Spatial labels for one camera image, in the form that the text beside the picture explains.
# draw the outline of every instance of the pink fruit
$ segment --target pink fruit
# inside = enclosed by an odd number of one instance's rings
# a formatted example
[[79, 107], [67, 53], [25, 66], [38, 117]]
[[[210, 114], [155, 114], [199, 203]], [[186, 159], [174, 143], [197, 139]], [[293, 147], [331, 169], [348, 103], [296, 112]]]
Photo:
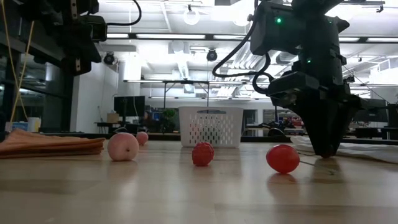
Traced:
[[129, 133], [117, 133], [108, 143], [109, 156], [114, 161], [130, 161], [138, 154], [138, 141]]
[[141, 146], [143, 146], [148, 141], [148, 134], [143, 131], [138, 132], [137, 141]]

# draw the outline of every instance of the ceiling light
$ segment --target ceiling light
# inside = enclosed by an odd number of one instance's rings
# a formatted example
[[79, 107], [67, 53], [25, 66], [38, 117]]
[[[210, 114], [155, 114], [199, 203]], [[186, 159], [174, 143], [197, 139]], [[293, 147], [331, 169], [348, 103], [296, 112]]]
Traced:
[[[164, 99], [163, 96], [148, 96], [148, 99]], [[166, 99], [175, 99], [175, 97], [166, 96]]]
[[129, 38], [129, 34], [106, 34], [107, 38]]
[[[188, 13], [190, 13], [190, 12], [194, 12], [195, 13], [195, 15], [194, 15], [194, 17], [192, 18], [192, 15], [191, 16], [188, 16]], [[185, 10], [185, 12], [183, 13], [183, 18], [184, 18], [184, 22], [186, 23], [186, 24], [188, 24], [188, 25], [195, 25], [195, 24], [197, 24], [198, 22], [199, 22], [199, 20], [200, 20], [200, 15], [199, 15], [199, 12], [196, 10], [196, 9], [191, 9], [191, 10]]]
[[385, 37], [371, 37], [367, 42], [398, 42], [398, 38], [385, 38]]
[[339, 37], [340, 42], [357, 42], [359, 41], [359, 37]]
[[131, 83], [163, 83], [161, 80], [125, 80], [125, 82]]
[[183, 99], [183, 100], [204, 100], [206, 98], [201, 98], [201, 97], [179, 97], [179, 99]]
[[218, 82], [218, 81], [212, 81], [209, 82], [210, 84], [229, 84], [229, 85], [242, 85], [242, 84], [246, 84], [246, 82]]
[[190, 46], [189, 47], [190, 50], [192, 51], [201, 51], [201, 52], [206, 52], [208, 50], [208, 47], [202, 47], [202, 46]]
[[214, 35], [216, 40], [243, 40], [244, 35]]
[[137, 34], [138, 39], [205, 39], [205, 35], [198, 34]]

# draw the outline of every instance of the red ball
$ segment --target red ball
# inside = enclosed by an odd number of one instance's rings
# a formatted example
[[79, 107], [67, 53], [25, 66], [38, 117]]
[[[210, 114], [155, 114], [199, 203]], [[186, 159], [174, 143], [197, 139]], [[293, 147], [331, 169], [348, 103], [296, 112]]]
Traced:
[[300, 156], [292, 146], [278, 145], [267, 152], [267, 162], [277, 172], [287, 174], [299, 166]]
[[199, 142], [192, 151], [192, 162], [196, 166], [207, 166], [214, 158], [214, 149], [208, 142]]

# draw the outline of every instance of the folded cloth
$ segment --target folded cloth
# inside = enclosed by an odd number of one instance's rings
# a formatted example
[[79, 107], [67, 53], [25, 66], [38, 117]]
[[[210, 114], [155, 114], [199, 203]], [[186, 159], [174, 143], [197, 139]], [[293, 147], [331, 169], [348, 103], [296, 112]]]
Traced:
[[104, 140], [104, 138], [44, 136], [15, 129], [5, 141], [0, 143], [0, 159], [100, 154]]

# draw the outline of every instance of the white cloth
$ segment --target white cloth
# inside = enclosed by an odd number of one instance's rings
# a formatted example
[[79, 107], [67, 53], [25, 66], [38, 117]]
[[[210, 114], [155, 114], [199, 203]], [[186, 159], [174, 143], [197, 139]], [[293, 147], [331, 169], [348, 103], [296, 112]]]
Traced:
[[[298, 151], [313, 152], [308, 137], [294, 136], [290, 140]], [[341, 143], [337, 150], [339, 156], [378, 159], [398, 164], [398, 146]]]

